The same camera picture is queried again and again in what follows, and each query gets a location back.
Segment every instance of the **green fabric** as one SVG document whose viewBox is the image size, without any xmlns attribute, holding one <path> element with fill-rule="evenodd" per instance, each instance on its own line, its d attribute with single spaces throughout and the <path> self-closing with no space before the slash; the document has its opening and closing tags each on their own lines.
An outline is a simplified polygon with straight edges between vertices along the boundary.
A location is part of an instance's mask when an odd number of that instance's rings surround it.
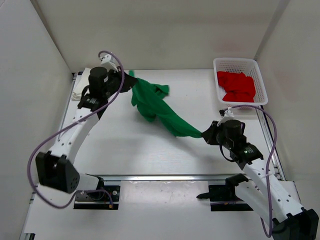
<svg viewBox="0 0 320 240">
<path fill-rule="evenodd" d="M 163 125 L 176 137 L 190 136 L 196 139 L 202 137 L 199 130 L 179 117 L 163 101 L 163 98 L 169 95 L 168 85 L 151 84 L 146 80 L 137 79 L 138 82 L 132 88 L 131 104 L 137 106 L 140 114 L 148 122 L 153 122 L 157 116 Z"/>
</svg>

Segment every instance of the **white cloth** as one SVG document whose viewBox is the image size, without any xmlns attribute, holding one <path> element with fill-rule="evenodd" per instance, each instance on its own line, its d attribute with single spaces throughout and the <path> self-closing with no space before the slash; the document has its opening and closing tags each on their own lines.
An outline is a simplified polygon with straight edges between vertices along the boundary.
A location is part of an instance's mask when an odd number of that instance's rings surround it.
<svg viewBox="0 0 320 240">
<path fill-rule="evenodd" d="M 83 89 L 85 88 L 85 86 L 89 85 L 88 78 L 90 75 L 90 70 L 91 70 L 91 68 L 87 68 L 87 67 L 84 69 L 79 83 L 73 88 L 73 92 L 71 95 L 71 99 L 73 101 L 80 101 L 81 93 L 82 93 Z"/>
</svg>

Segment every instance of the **plastic laundry basket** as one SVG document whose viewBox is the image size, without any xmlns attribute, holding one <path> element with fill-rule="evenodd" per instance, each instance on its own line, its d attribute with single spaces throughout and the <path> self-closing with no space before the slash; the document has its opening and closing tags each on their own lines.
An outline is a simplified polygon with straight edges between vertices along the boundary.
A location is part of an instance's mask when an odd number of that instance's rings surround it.
<svg viewBox="0 0 320 240">
<path fill-rule="evenodd" d="M 233 57 L 220 57 L 213 60 L 215 87 L 218 100 L 226 104 L 228 107 L 234 105 L 248 104 L 248 105 L 265 105 L 268 103 L 268 96 L 264 81 L 262 79 L 258 63 L 253 59 L 247 58 L 233 58 Z M 224 96 L 227 94 L 223 87 L 218 84 L 217 72 L 224 71 L 230 73 L 244 73 L 246 76 L 253 78 L 255 86 L 254 102 L 237 102 L 237 101 L 223 101 Z"/>
</svg>

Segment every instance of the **red cloth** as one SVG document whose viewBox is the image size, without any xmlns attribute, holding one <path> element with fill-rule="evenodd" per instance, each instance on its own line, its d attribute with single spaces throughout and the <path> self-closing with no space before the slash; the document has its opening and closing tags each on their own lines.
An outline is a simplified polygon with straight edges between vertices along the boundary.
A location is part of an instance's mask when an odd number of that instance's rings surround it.
<svg viewBox="0 0 320 240">
<path fill-rule="evenodd" d="M 242 73 L 218 71 L 218 83 L 226 91 L 222 99 L 226 102 L 253 103 L 256 95 L 254 80 Z"/>
</svg>

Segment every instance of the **beige wall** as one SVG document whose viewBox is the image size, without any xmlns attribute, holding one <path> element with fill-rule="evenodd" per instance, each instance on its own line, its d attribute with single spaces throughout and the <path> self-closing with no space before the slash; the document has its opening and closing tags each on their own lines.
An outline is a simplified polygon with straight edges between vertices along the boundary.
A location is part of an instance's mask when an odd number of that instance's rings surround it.
<svg viewBox="0 0 320 240">
<path fill-rule="evenodd" d="M 116 53 L 126 69 L 208 69 L 253 58 L 280 0 L 34 0 L 73 72 Z"/>
<path fill-rule="evenodd" d="M 30 1 L 5 0 L 0 6 L 1 240 L 19 239 L 32 194 L 27 161 L 58 129 L 71 79 Z"/>
<path fill-rule="evenodd" d="M 286 177 L 320 213 L 319 9 L 319 0 L 291 0 L 258 63 Z"/>
</svg>

